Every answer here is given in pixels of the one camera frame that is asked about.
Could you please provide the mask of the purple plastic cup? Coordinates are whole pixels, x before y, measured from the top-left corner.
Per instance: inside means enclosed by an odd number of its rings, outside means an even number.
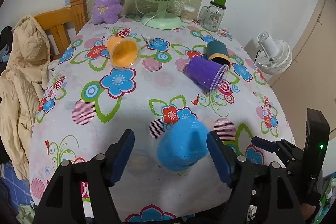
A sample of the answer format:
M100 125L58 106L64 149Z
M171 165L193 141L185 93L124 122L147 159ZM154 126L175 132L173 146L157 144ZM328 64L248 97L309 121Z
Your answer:
M192 80L196 81L211 94L226 79L229 70L230 67L227 64L221 65L201 57L194 57L189 62L186 72Z

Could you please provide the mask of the orange plastic cup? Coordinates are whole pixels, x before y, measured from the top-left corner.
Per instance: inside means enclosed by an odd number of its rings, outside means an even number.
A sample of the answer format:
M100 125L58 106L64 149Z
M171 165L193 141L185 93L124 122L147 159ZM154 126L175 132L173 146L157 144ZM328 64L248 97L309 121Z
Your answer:
M116 69L128 69L136 65L140 56L138 42L128 36L122 38L114 36L107 42L106 49L109 53L112 67Z

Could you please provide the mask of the cotton swab container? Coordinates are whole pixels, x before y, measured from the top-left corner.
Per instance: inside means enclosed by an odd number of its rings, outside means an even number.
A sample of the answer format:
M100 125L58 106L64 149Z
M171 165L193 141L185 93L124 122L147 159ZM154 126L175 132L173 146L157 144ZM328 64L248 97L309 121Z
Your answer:
M182 22L190 23L194 19L196 8L193 6L183 6L181 9L180 19Z

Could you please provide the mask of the purple plush toy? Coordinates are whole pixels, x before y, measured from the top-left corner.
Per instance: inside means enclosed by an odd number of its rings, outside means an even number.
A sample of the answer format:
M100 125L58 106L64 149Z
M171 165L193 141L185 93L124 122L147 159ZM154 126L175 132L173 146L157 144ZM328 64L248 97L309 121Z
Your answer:
M116 23L118 20L118 16L123 9L121 2L122 0L94 0L91 23Z

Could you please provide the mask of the white floor fan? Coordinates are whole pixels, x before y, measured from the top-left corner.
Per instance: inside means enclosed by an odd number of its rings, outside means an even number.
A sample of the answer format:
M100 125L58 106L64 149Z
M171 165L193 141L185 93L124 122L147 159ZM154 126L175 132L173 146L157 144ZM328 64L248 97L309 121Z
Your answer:
M285 72L292 62L292 52L287 42L272 38L269 32L258 35L257 41L261 52L257 54L256 65L268 75Z

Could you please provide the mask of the teal and yellow cup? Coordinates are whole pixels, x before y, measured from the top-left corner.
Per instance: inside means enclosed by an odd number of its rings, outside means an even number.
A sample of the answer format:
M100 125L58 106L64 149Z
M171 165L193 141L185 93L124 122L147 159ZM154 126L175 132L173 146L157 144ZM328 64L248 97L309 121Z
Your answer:
M207 59L217 65L226 65L231 69L231 60L226 45L218 40L212 40L207 44Z

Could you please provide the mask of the wooden chair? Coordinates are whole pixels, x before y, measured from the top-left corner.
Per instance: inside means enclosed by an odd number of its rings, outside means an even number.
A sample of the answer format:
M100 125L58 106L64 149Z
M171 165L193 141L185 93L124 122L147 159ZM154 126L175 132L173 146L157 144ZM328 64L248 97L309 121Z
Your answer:
M51 50L51 59L59 59L71 43L66 24L72 23L78 34L88 22L87 2L86 0L70 0L70 6L44 12L34 18L44 31L50 31L58 50L58 52Z

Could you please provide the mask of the blue plastic cup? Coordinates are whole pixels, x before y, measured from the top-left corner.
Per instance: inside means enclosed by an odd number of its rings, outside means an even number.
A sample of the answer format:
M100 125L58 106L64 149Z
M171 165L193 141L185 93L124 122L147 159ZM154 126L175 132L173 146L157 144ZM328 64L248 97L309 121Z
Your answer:
M198 120L179 120L158 141L155 156L159 165L174 173L187 171L208 154L208 133Z

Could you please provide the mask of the glass jar green lid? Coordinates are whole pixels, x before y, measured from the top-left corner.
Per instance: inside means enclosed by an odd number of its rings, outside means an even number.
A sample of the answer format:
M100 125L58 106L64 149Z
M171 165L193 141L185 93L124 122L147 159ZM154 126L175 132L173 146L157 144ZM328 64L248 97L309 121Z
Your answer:
M211 32L217 32L222 22L227 0L213 0L209 6L203 6L199 13L202 27Z

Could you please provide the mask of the beige puffer jacket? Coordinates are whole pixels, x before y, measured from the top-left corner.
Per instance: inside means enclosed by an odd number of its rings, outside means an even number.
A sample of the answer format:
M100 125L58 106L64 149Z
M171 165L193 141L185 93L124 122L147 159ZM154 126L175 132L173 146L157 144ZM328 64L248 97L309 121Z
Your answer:
M24 16L13 28L13 49L1 73L1 140L20 180L29 179L33 126L50 61L45 31L33 16Z

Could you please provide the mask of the floral tablecloth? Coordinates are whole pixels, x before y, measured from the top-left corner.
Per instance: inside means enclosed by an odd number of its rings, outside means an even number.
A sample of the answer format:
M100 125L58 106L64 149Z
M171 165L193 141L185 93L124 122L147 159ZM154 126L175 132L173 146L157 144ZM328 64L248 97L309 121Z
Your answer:
M146 44L141 34L154 44ZM135 66L112 67L106 45L114 36L138 42ZM232 61L215 94L203 91L185 72L191 59L206 57L212 40L226 45ZM111 189L123 221L161 221L220 205L230 189L220 181L209 156L185 172L171 173L150 152L183 118L201 121L238 155L258 164L277 158L254 146L253 137L293 141L274 92L227 30L211 33L196 21L159 30L143 27L134 15L112 25L85 25L60 58L38 107L29 159L34 203L39 203L62 161L88 161L129 128L135 133L135 146L121 180Z

